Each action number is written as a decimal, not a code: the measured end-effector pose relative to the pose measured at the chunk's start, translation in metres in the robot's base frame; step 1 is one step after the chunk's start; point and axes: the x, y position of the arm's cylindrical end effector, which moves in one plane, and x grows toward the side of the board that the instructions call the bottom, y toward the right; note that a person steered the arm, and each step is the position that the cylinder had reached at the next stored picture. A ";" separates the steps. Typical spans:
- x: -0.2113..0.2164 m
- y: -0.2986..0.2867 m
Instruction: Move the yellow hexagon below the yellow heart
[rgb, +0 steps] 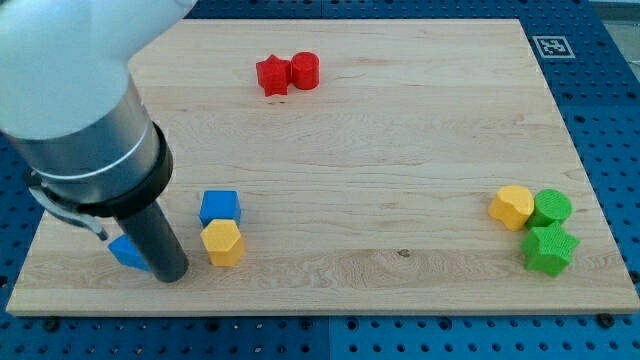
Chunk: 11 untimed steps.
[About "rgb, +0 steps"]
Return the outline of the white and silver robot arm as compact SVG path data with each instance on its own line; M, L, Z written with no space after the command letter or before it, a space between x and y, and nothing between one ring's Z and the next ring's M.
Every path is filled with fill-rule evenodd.
M136 187L159 153L134 54L194 0L1 4L1 131L56 195L97 203Z

